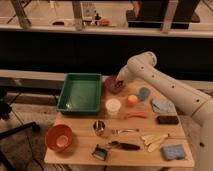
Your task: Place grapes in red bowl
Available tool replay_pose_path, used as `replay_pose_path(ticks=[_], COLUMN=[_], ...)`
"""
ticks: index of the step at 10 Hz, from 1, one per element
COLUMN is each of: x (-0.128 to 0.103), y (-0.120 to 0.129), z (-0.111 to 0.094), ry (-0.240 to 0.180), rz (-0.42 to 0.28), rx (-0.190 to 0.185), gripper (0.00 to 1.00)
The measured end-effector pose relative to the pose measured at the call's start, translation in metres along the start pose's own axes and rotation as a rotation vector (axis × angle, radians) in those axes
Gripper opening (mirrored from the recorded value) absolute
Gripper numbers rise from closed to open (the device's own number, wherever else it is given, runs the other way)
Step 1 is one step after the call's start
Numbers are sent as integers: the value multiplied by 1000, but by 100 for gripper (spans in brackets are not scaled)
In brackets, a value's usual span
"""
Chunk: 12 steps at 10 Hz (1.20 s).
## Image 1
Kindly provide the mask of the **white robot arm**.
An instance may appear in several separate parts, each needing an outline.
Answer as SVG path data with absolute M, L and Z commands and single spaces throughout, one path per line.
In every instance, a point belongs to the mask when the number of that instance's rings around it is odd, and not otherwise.
M 201 126 L 195 171 L 213 171 L 213 97 L 184 84 L 154 68 L 156 55 L 147 51 L 128 59 L 119 71 L 118 81 L 141 78 Z

